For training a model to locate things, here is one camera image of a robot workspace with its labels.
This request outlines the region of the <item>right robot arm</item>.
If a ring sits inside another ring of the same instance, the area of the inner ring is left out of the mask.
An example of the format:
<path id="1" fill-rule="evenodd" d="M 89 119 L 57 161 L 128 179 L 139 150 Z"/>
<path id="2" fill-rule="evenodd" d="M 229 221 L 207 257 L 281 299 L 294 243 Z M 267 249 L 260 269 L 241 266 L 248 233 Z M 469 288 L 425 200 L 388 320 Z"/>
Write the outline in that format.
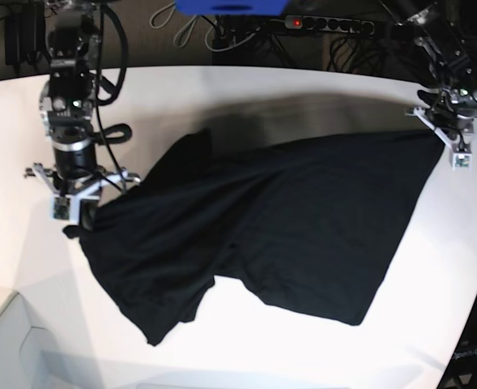
<path id="1" fill-rule="evenodd" d="M 100 165 L 97 147 L 110 149 L 128 142 L 130 126 L 103 127 L 99 109 L 119 97 L 129 60 L 126 33 L 108 1 L 55 1 L 57 21 L 49 34 L 49 80 L 40 94 L 39 110 L 55 164 L 26 168 L 25 177 L 36 177 L 50 192 L 54 220 L 91 229 L 103 189 L 124 193 L 140 177 L 115 163 L 108 171 Z M 121 60 L 116 82 L 102 74 L 104 22 L 116 29 Z"/>

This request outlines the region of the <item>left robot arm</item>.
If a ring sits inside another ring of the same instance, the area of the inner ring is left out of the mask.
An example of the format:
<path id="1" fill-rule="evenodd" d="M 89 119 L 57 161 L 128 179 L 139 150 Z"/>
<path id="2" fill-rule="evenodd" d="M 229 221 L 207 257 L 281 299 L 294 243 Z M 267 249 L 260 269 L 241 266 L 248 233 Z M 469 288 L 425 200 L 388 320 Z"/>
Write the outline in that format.
<path id="1" fill-rule="evenodd" d="M 383 7 L 398 24 L 415 28 L 417 46 L 428 56 L 428 69 L 435 86 L 420 90 L 425 107 L 409 109 L 449 150 L 454 170 L 473 165 L 477 140 L 477 70 L 466 40 L 441 14 L 436 1 L 383 1 Z"/>

